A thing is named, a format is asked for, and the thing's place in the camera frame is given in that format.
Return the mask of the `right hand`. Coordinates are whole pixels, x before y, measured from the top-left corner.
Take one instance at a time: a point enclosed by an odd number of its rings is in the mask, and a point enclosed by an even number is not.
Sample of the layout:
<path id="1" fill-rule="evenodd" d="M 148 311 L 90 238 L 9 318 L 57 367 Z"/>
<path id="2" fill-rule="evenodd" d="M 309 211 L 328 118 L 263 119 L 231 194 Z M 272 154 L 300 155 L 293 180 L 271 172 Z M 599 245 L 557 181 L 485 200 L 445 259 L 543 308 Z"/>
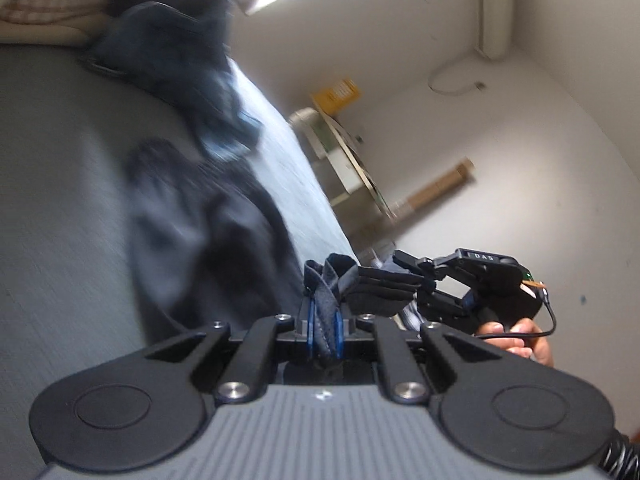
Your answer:
<path id="1" fill-rule="evenodd" d="M 503 334 L 536 334 L 536 337 L 503 337 Z M 488 344 L 523 359 L 534 360 L 541 365 L 554 367 L 554 357 L 548 338 L 541 336 L 541 328 L 531 318 L 521 318 L 510 330 L 502 323 L 487 322 L 481 325 L 475 336 L 485 339 Z"/>

